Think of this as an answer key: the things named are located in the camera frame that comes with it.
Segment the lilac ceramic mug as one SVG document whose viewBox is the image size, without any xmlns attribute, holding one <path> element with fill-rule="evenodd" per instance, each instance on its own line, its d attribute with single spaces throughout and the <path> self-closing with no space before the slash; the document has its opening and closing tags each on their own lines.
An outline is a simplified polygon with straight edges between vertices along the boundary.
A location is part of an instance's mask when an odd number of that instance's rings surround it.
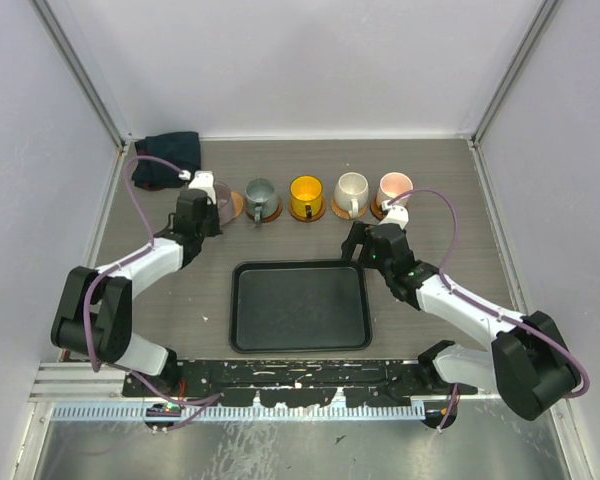
<svg viewBox="0 0 600 480">
<path fill-rule="evenodd" d="M 220 225 L 225 225 L 232 221 L 235 216 L 232 191 L 228 185 L 220 181 L 214 182 L 214 190 L 216 193 L 219 222 Z"/>
</svg>

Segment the brown wooden saucer coaster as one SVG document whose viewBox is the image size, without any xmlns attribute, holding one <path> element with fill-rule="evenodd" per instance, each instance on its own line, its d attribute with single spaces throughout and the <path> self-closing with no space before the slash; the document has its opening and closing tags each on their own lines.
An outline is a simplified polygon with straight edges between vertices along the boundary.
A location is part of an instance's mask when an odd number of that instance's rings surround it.
<svg viewBox="0 0 600 480">
<path fill-rule="evenodd" d="M 270 222 L 272 222 L 272 221 L 276 220 L 276 219 L 277 219 L 277 218 L 278 218 L 278 217 L 281 215 L 281 213 L 282 213 L 282 210 L 283 210 L 284 203 L 283 203 L 283 200 L 282 200 L 282 198 L 281 198 L 280 196 L 278 196 L 278 197 L 277 197 L 277 200 L 278 200 L 278 205 L 277 205 L 277 208 L 276 208 L 276 210 L 275 210 L 275 211 L 274 211 L 274 212 L 273 212 L 271 215 L 269 215 L 269 216 L 267 216 L 267 217 L 263 217 L 263 218 L 261 218 L 261 220 L 260 220 L 260 223 L 270 223 Z M 246 211 L 246 210 L 245 210 L 245 215 L 246 215 L 246 216 L 247 216 L 247 217 L 248 217 L 250 220 L 252 220 L 253 222 L 257 223 L 257 222 L 255 221 L 255 217 L 254 217 L 254 215 L 252 215 L 251 213 L 249 213 L 249 212 L 248 212 L 248 211 Z"/>
<path fill-rule="evenodd" d="M 312 222 L 315 222 L 315 221 L 321 219 L 324 216 L 324 214 L 326 212 L 326 204 L 323 204 L 321 206 L 320 210 L 315 215 L 313 215 L 311 218 L 306 218 L 304 216 L 296 214 L 291 205 L 288 207 L 288 211 L 295 220 L 303 222 L 303 223 L 312 223 Z"/>
<path fill-rule="evenodd" d="M 385 218 L 385 213 L 381 209 L 381 206 L 377 202 L 377 197 L 374 197 L 370 201 L 370 210 L 372 215 L 379 221 L 382 221 Z"/>
</svg>

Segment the woven rattan coaster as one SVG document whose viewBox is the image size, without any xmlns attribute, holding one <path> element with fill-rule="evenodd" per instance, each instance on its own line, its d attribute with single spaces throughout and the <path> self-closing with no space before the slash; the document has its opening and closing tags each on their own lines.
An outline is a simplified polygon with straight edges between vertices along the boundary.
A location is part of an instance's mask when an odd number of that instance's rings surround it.
<svg viewBox="0 0 600 480">
<path fill-rule="evenodd" d="M 243 213 L 243 210 L 244 210 L 244 198 L 237 191 L 232 191 L 231 192 L 231 198 L 232 198 L 232 202 L 233 202 L 233 206 L 234 206 L 234 216 L 233 216 L 233 218 L 236 219 L 236 218 L 238 218 Z"/>
<path fill-rule="evenodd" d="M 340 208 L 338 206 L 334 197 L 332 197 L 330 200 L 330 207 L 331 207 L 331 210 L 333 211 L 333 213 L 337 217 L 339 217 L 341 219 L 345 219 L 345 220 L 354 220 L 354 217 L 351 217 L 347 211 L 343 210 L 342 208 Z M 367 212 L 367 210 L 368 210 L 368 205 L 364 204 L 358 211 L 358 218 L 362 217 Z"/>
</svg>

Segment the cream ceramic mug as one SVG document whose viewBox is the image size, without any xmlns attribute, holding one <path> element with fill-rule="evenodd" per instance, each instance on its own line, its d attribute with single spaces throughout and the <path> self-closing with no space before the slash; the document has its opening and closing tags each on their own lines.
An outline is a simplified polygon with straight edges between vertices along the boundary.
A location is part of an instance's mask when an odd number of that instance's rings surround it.
<svg viewBox="0 0 600 480">
<path fill-rule="evenodd" d="M 334 189 L 333 204 L 348 219 L 360 217 L 367 207 L 369 184 L 366 177 L 357 172 L 347 172 L 340 176 Z"/>
</svg>

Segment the pink ceramic mug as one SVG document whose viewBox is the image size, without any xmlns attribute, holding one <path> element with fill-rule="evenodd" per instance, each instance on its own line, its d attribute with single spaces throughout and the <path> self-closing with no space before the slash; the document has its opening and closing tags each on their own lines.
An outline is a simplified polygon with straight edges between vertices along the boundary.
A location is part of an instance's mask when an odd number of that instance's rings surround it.
<svg viewBox="0 0 600 480">
<path fill-rule="evenodd" d="M 406 191 L 413 189 L 411 179 L 400 172 L 386 173 L 379 182 L 376 194 L 376 204 L 381 206 L 383 202 L 391 200 Z"/>
</svg>

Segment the grey ceramic mug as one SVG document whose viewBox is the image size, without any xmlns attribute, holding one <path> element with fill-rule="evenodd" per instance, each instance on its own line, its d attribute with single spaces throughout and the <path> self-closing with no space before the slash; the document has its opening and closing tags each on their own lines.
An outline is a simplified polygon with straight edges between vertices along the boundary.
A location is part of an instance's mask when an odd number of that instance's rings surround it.
<svg viewBox="0 0 600 480">
<path fill-rule="evenodd" d="M 261 224 L 264 219 L 272 216 L 279 206 L 278 196 L 274 185 L 267 179 L 251 180 L 245 187 L 246 213 L 255 224 Z"/>
</svg>

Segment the yellow ceramic mug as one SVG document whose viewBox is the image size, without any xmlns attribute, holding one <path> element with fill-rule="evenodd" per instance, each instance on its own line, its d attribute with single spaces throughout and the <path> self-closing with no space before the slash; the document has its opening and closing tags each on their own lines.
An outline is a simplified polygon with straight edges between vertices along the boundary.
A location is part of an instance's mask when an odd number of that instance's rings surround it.
<svg viewBox="0 0 600 480">
<path fill-rule="evenodd" d="M 289 192 L 293 210 L 306 218 L 311 218 L 325 204 L 322 182 L 314 176 L 296 177 L 290 184 Z"/>
</svg>

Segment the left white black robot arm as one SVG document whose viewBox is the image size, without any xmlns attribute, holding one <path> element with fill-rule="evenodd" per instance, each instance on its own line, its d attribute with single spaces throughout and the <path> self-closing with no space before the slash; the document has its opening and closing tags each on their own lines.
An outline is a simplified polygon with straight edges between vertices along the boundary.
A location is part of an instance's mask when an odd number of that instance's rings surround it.
<svg viewBox="0 0 600 480">
<path fill-rule="evenodd" d="M 189 265 L 203 241 L 220 233 L 218 209 L 208 192 L 181 192 L 168 226 L 145 247 L 98 269 L 78 266 L 68 273 L 51 328 L 52 344 L 142 373 L 156 395 L 171 395 L 180 384 L 176 354 L 133 332 L 133 301 Z"/>
</svg>

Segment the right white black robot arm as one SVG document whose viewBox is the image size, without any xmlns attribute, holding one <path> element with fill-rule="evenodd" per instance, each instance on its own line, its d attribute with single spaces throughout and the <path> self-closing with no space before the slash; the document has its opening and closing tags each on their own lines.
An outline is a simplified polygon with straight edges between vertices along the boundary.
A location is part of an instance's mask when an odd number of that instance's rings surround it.
<svg viewBox="0 0 600 480">
<path fill-rule="evenodd" d="M 471 350 L 441 341 L 421 354 L 418 379 L 427 392 L 439 394 L 454 383 L 473 386 L 534 420 L 587 390 L 583 367 L 549 315 L 508 310 L 452 283 L 438 267 L 416 259 L 400 225 L 356 221 L 341 252 L 343 259 L 378 271 L 396 300 L 447 321 L 481 345 Z"/>
</svg>

